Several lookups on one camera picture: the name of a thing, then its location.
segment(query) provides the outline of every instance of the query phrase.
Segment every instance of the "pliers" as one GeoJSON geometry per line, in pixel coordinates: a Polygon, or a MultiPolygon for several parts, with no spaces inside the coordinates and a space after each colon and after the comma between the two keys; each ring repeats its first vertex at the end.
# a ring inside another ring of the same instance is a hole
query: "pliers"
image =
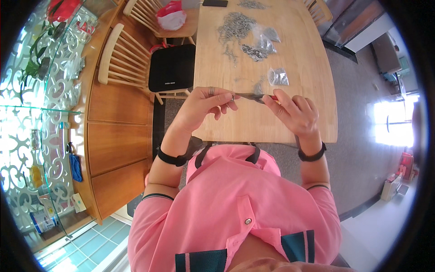
{"type": "MultiPolygon", "coordinates": [[[[244,98],[249,99],[249,100],[254,100],[255,102],[258,102],[258,103],[260,103],[260,104],[264,104],[264,102],[263,102],[263,100],[262,100],[264,94],[238,93],[238,94],[235,94],[235,95],[238,95],[238,96],[244,97],[244,98]]],[[[276,96],[274,96],[274,95],[269,95],[269,96],[270,96],[273,100],[278,101],[278,98],[277,98],[276,96]]]]}

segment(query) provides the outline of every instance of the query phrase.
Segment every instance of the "shirt placket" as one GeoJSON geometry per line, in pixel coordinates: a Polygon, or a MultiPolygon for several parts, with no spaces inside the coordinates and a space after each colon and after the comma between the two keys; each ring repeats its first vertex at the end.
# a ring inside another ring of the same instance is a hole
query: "shirt placket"
{"type": "Polygon", "coordinates": [[[248,195],[237,197],[240,233],[227,240],[228,259],[232,259],[252,228],[255,228],[255,216],[248,195]]]}

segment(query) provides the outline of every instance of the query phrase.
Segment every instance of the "metal ring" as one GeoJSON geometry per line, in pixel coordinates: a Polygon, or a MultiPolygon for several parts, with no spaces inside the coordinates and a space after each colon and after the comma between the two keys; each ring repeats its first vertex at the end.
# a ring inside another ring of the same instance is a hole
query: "metal ring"
{"type": "Polygon", "coordinates": [[[214,87],[208,87],[208,96],[211,97],[214,95],[214,87]]]}

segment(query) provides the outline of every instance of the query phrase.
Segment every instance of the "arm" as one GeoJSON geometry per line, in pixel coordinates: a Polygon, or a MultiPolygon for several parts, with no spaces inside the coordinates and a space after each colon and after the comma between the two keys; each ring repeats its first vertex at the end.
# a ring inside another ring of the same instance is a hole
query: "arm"
{"type": "MultiPolygon", "coordinates": [[[[221,113],[227,113],[228,107],[237,110],[236,104],[230,102],[233,97],[230,91],[214,88],[212,97],[208,92],[207,87],[197,87],[183,103],[163,138],[160,146],[163,153],[172,157],[184,155],[192,132],[201,126],[207,114],[213,113],[214,118],[219,120],[221,113]]],[[[168,164],[157,156],[151,166],[144,196],[160,193],[175,198],[182,171],[182,166],[168,164]]]]}
{"type": "MultiPolygon", "coordinates": [[[[281,105],[267,95],[263,97],[264,103],[291,132],[299,137],[302,152],[307,156],[318,153],[322,148],[322,141],[317,126],[319,112],[313,101],[299,95],[290,98],[280,89],[275,89],[274,95],[281,105]]],[[[305,189],[314,185],[324,185],[331,188],[325,155],[317,161],[302,161],[301,176],[302,187],[305,189]]]]}

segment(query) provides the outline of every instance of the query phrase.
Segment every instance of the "red plastic bag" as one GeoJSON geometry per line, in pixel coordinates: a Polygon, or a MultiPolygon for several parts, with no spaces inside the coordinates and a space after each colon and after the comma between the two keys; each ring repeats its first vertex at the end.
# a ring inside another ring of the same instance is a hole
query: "red plastic bag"
{"type": "Polygon", "coordinates": [[[50,23],[66,21],[80,3],[81,0],[52,0],[47,8],[47,20],[50,23]]]}
{"type": "Polygon", "coordinates": [[[186,22],[186,13],[181,1],[171,1],[157,12],[157,22],[164,30],[180,29],[186,22]]]}

